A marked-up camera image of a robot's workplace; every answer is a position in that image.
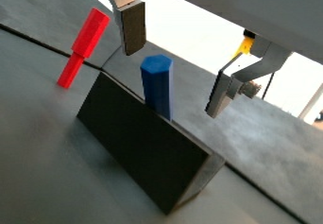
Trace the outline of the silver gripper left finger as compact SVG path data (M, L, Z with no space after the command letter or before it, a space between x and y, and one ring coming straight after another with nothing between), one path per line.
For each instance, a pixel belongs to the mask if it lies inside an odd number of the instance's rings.
M146 42L145 3L140 0L108 0L120 28L124 54L136 53Z

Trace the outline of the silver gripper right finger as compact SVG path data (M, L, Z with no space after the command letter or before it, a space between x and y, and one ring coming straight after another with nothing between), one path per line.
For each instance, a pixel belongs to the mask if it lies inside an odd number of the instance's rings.
M250 54L260 60L226 75L225 70L242 54ZM289 55L289 50L260 36L254 36L254 38L244 37L232 60L218 70L205 106L205 112L212 118L220 114L236 95L245 92L248 82L275 73L281 68Z

